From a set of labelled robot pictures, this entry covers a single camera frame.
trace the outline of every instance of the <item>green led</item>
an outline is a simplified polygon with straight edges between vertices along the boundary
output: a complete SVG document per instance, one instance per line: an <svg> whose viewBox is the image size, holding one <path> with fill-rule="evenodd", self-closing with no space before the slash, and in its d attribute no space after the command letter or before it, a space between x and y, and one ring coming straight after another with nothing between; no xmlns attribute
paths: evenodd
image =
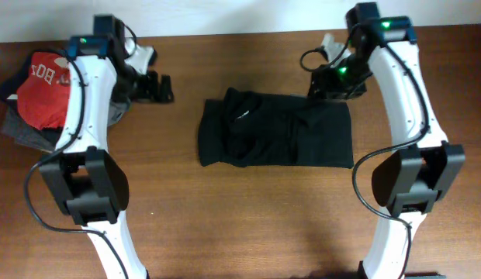
<svg viewBox="0 0 481 279"><path fill-rule="evenodd" d="M390 22L382 22L382 26L385 29L388 29L390 27Z"/></svg>

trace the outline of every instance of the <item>brown wood floor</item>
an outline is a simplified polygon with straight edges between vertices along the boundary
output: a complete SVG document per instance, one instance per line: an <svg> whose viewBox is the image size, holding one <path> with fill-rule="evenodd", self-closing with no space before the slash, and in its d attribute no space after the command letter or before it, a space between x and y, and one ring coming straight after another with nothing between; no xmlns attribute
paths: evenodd
<svg viewBox="0 0 481 279"><path fill-rule="evenodd" d="M481 278L481 26L418 28L420 60L431 103L451 143L467 161L446 199L420 227L409 272ZM336 31L344 40L345 32ZM230 86L306 94L310 75L299 55L324 32L145 38L170 74L176 103L135 104L109 131L110 153L130 182L127 218L152 278L289 278L355 270L366 255L376 217L355 197L351 171L317 167L201 167L196 133L207 98ZM36 47L0 44L0 82ZM311 66L318 57L309 58ZM390 145L382 97L350 101L355 160ZM0 126L5 106L0 104ZM87 236L41 228L29 214L22 180L40 152L0 134L0 278L104 278ZM371 173L358 182L371 201ZM34 205L51 224L73 226L36 174Z"/></svg>

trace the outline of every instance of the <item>wooden surface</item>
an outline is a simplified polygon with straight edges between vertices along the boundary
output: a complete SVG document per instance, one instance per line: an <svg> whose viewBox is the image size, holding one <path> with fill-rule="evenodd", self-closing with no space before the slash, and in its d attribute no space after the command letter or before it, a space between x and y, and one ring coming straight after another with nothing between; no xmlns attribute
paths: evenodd
<svg viewBox="0 0 481 279"><path fill-rule="evenodd" d="M415 237L409 272L481 278L481 26L417 29L431 103L467 161L446 199ZM127 218L152 278L289 278L355 270L376 217L355 197L351 171L316 167L201 167L196 133L204 100L229 86L306 94L310 75L299 55L324 32L146 38L160 54L157 71L172 76L176 103L134 105L109 131L110 153L130 182ZM344 32L337 31L337 39ZM0 81L29 50L60 43L0 44ZM311 57L313 66L320 62ZM350 101L355 160L390 144L374 80ZM0 125L4 105L0 104ZM22 180L40 153L0 134L0 278L104 278L87 236L42 229L27 211ZM371 201L373 168L358 182ZM63 216L40 175L31 192L51 224Z"/></svg>

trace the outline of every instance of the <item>white wall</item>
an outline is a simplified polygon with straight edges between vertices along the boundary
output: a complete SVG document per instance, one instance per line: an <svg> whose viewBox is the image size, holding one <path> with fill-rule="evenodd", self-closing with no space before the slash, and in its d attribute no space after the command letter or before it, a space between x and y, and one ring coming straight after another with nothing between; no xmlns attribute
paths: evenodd
<svg viewBox="0 0 481 279"><path fill-rule="evenodd" d="M376 0L415 26L481 23L481 0ZM65 40L112 13L138 36L342 29L356 0L0 0L0 42Z"/></svg>

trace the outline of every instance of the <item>gray cloth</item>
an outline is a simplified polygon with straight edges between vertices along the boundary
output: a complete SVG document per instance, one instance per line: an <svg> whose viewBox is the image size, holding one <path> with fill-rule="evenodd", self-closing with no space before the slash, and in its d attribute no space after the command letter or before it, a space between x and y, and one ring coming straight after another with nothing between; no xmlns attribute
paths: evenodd
<svg viewBox="0 0 481 279"><path fill-rule="evenodd" d="M117 124L117 122L123 117L123 114L129 109L130 101L123 104L110 102L108 111L108 126ZM48 153L54 150L54 144L47 140L40 131L23 121L18 113L9 107L6 111L5 120L2 123L1 133L11 136L13 139L15 139L15 143L19 145L35 148Z"/></svg>

